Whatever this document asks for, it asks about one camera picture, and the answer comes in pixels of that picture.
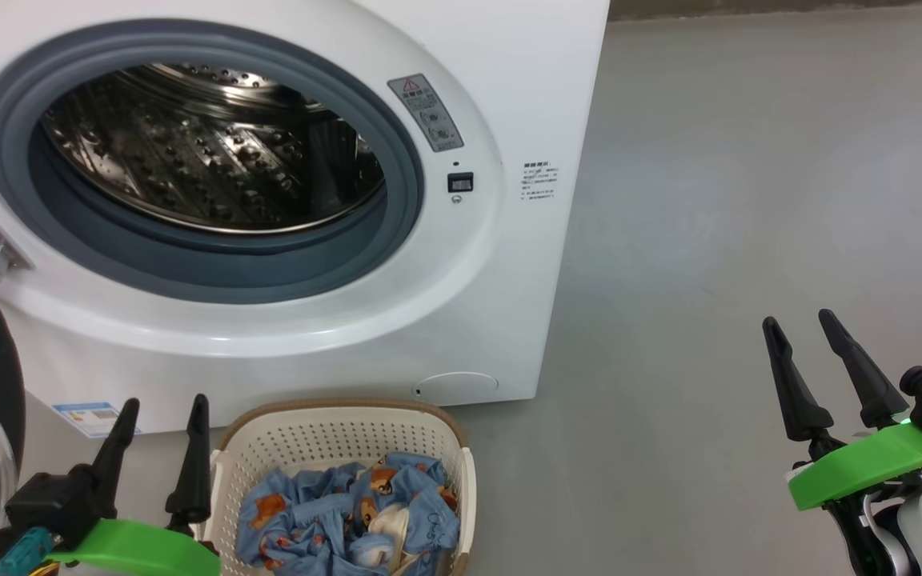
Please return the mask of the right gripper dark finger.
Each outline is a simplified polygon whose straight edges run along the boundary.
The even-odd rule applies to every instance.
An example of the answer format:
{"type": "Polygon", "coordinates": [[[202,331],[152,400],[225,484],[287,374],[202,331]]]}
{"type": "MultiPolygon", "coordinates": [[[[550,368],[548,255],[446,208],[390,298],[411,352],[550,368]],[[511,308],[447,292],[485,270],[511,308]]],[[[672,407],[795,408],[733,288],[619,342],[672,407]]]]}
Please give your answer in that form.
{"type": "Polygon", "coordinates": [[[841,358],[848,370],[850,382],[860,401],[860,419],[864,426],[878,430],[896,426],[894,417],[907,411],[908,402],[852,337],[833,310],[822,309],[817,317],[831,350],[841,358]]]}
{"type": "Polygon", "coordinates": [[[762,322],[764,341],[771,362],[773,384],[780,405],[784,433],[793,442],[816,440],[834,426],[833,416],[813,398],[793,360],[793,350],[776,318],[762,322]]]}

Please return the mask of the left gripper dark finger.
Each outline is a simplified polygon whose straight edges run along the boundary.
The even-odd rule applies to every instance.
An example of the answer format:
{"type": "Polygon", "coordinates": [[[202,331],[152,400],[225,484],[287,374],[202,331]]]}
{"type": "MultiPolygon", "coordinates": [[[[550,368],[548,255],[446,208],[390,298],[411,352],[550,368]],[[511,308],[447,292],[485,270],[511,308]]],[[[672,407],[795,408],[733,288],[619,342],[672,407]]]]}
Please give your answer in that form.
{"type": "Polygon", "coordinates": [[[88,482],[88,502],[93,513],[117,514],[116,495],[118,480],[126,450],[133,442],[140,401],[128,398],[118,412],[116,422],[98,450],[90,466],[84,466],[82,475],[88,482]]]}
{"type": "Polygon", "coordinates": [[[189,437],[174,491],[166,499],[169,527],[191,527],[211,517],[210,410],[205,394],[197,394],[186,426],[189,437]]]}

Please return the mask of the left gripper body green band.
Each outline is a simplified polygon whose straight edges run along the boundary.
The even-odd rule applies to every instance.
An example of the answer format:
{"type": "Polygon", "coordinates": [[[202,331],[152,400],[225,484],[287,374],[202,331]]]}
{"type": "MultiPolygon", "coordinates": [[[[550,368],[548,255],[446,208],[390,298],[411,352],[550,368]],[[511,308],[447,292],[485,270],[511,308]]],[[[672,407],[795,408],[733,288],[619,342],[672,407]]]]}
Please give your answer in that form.
{"type": "Polygon", "coordinates": [[[133,520],[102,520],[73,550],[49,562],[82,565],[123,576],[220,576],[221,558],[186,534],[133,520]]]}

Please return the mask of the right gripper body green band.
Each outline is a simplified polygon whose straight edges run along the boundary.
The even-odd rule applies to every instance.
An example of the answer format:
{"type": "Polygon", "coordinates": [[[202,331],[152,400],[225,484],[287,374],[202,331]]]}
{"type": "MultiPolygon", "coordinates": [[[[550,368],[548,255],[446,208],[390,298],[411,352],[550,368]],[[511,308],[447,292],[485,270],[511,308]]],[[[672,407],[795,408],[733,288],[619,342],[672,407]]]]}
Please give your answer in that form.
{"type": "Polygon", "coordinates": [[[833,518],[855,576],[922,576],[922,431],[902,422],[788,478],[798,510],[833,518]]]}

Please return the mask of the blue bear print garment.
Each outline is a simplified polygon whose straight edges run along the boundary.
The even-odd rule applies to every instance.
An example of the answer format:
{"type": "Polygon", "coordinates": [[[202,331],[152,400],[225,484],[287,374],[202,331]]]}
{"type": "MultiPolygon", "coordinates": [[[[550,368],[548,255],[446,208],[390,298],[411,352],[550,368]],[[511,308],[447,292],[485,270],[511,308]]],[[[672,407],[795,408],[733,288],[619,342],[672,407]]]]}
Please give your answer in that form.
{"type": "Polygon", "coordinates": [[[355,475],[349,494],[348,562],[382,576],[443,576],[461,522],[440,460],[389,453],[355,475]]]}
{"type": "Polygon", "coordinates": [[[351,490],[363,464],[289,475],[272,470],[242,500],[235,557],[272,576],[345,576],[354,536],[351,490]]]}

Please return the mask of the cream perforated basket brown rim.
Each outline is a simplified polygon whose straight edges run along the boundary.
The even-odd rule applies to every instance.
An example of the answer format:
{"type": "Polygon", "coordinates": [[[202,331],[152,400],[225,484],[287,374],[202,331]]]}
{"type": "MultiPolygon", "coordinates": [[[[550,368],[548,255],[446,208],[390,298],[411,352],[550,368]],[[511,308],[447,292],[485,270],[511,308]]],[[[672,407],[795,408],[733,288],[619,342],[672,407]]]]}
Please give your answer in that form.
{"type": "Polygon", "coordinates": [[[249,489],[275,468],[286,474],[322,471],[349,462],[368,464],[390,452],[435,457],[459,500],[456,550],[440,563],[438,576],[470,576],[475,540],[477,474],[463,427],[446,411],[412,400],[312,398],[271,402],[246,412],[227,427],[211,455],[212,515],[198,538],[211,541],[221,576],[264,576],[235,557],[235,520],[249,489]]]}

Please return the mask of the grey rubber door gasket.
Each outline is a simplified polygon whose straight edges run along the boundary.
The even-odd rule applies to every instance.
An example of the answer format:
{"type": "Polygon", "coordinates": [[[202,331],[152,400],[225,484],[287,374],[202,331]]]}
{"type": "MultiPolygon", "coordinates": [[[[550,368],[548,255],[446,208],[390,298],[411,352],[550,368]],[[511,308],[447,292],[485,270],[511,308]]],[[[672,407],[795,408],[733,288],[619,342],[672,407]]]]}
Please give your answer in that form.
{"type": "Polygon", "coordinates": [[[419,149],[387,102],[322,58],[257,30],[173,18],[99,23],[29,48],[0,72],[0,194],[23,225],[77,265],[132,289],[212,305],[312,298],[374,272],[405,244],[424,200],[419,149]],[[301,232],[220,234],[148,218],[70,171],[42,131],[58,96],[146,63],[249,70],[343,116],[387,183],[352,215],[301,232]]]}

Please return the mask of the white front-load washing machine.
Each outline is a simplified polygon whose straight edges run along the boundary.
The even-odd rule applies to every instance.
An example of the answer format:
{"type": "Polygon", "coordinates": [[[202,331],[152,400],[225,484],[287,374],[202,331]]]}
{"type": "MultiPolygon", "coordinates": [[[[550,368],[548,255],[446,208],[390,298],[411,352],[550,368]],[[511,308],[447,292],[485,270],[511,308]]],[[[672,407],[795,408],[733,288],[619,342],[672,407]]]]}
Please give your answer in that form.
{"type": "Polygon", "coordinates": [[[51,405],[138,398],[142,433],[180,430],[205,394],[212,426],[266,402],[413,398],[425,378],[495,377],[491,402],[533,398],[610,0],[0,0],[0,72],[99,23],[173,18],[282,39],[387,102],[419,149],[424,200],[405,244],[343,288],[270,305],[162,298],[77,265],[0,194],[0,233],[28,259],[0,283],[23,383],[51,405]],[[389,89],[422,74],[464,147],[435,153],[389,89]],[[559,189],[522,200],[523,164],[559,189]],[[473,172],[475,189],[447,192],[473,172]]]}

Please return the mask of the blue energy label sticker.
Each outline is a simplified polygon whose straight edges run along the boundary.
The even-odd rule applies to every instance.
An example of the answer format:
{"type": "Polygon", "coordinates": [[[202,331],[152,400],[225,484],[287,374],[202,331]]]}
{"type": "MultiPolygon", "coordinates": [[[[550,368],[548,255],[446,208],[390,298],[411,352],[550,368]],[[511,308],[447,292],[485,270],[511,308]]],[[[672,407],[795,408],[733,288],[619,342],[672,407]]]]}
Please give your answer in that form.
{"type": "Polygon", "coordinates": [[[117,423],[123,406],[116,407],[110,402],[77,402],[51,405],[50,408],[85,437],[105,438],[117,423]]]}

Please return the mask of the round white filter cover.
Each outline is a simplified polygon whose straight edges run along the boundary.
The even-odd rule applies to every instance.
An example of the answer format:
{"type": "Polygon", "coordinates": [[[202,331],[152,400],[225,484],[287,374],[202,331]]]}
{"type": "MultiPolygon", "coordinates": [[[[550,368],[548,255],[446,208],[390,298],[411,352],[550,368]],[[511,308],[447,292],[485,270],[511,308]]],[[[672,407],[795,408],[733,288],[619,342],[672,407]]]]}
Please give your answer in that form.
{"type": "Polygon", "coordinates": [[[439,407],[491,402],[500,384],[495,377],[477,372],[450,372],[425,378],[413,387],[412,397],[439,407]]]}

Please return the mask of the steel washer drum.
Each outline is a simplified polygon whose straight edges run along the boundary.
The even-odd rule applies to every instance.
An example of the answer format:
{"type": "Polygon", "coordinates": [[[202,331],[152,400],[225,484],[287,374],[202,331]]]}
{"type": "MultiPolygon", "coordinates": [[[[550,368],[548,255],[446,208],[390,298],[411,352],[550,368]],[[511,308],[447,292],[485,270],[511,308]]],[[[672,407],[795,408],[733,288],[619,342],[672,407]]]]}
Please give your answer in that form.
{"type": "Polygon", "coordinates": [[[80,83],[40,117],[73,174],[148,218],[220,234],[315,229],[387,189],[325,103],[249,70],[146,63],[80,83]]]}

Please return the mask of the printed text label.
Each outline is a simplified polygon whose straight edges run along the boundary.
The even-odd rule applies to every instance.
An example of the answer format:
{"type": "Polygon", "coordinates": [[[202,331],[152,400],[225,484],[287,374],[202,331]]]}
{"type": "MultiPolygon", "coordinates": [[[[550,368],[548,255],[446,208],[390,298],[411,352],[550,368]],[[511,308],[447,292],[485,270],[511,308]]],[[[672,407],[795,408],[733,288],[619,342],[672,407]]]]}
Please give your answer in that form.
{"type": "Polygon", "coordinates": [[[550,199],[559,189],[559,167],[548,161],[523,164],[519,180],[519,197],[522,200],[550,199]]]}

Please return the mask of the grey warning sticker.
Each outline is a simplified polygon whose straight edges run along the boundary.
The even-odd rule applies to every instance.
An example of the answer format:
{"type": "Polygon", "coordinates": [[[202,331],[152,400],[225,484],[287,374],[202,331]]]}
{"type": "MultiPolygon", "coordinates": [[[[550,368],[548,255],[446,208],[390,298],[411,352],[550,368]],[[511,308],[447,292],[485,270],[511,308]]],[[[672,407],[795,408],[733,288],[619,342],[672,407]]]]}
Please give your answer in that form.
{"type": "Polygon", "coordinates": [[[453,117],[425,75],[391,79],[387,86],[413,117],[432,152],[442,153],[464,147],[453,117]]]}

